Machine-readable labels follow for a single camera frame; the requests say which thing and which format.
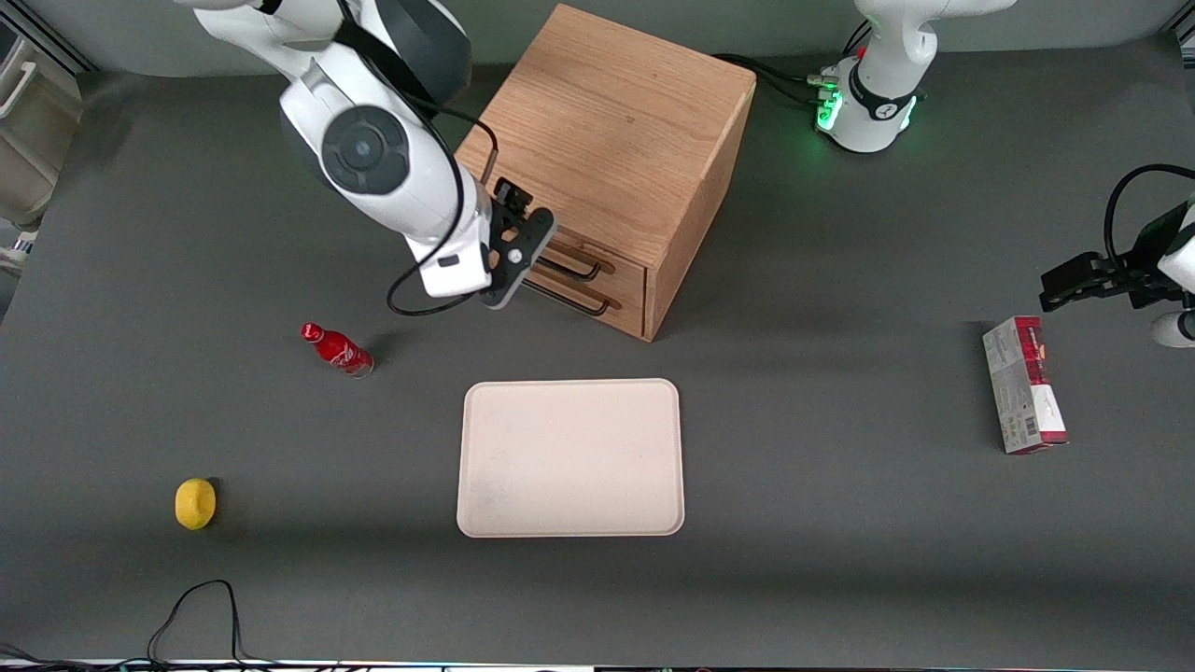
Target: red and white box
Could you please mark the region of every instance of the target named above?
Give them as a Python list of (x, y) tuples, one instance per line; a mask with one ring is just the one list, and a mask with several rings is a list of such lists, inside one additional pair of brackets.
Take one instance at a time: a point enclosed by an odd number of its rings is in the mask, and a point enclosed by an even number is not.
[(1004, 452), (1027, 456), (1068, 442), (1046, 377), (1040, 317), (1015, 317), (983, 336)]

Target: yellow lemon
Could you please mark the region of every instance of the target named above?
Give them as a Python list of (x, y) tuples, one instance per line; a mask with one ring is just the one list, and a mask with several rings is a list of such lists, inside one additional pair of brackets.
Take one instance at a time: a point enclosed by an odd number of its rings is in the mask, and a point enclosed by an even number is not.
[(216, 489), (203, 478), (184, 481), (174, 493), (174, 518), (188, 530), (202, 530), (216, 513)]

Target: box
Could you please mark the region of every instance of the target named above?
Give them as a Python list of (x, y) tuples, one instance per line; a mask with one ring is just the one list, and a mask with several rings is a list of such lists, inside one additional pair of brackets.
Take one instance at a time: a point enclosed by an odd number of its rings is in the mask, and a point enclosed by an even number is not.
[(1030, 454), (1068, 442), (1046, 377), (1041, 330), (1040, 317), (1015, 317), (983, 336), (1004, 452), (1009, 454)]
[[(523, 289), (651, 341), (730, 185), (755, 75), (560, 5), (482, 115), (558, 233)], [(456, 153), (482, 175), (488, 136)], [(486, 189), (492, 193), (494, 184)]]

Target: plastic tray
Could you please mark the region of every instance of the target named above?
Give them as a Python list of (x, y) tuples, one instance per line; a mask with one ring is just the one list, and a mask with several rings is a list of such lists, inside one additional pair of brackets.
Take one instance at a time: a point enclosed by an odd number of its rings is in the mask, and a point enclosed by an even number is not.
[(465, 396), (465, 534), (667, 536), (684, 521), (680, 397), (668, 380), (482, 383)]

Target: gray table surface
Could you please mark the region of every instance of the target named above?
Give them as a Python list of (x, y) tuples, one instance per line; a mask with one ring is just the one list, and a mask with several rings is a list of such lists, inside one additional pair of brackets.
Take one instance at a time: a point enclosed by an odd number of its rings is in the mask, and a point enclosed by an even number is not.
[[(274, 658), (1189, 670), (1193, 355), (1123, 300), (1049, 316), (1073, 442), (1015, 458), (980, 348), (1098, 248), (1121, 175), (1195, 160), (1181, 74), (1172, 38), (944, 55), (875, 157), (761, 90), (654, 344), (529, 292), (391, 316), (409, 253), (292, 160), (281, 79), (91, 81), (0, 329), (0, 637), (135, 655), (220, 576)], [(1142, 179), (1123, 240), (1189, 190)], [(379, 369), (327, 369), (310, 319)], [(684, 529), (465, 538), (465, 391), (603, 377), (679, 386)], [(194, 476), (226, 490), (203, 533), (171, 515)], [(223, 600), (196, 595), (163, 653), (226, 655)]]

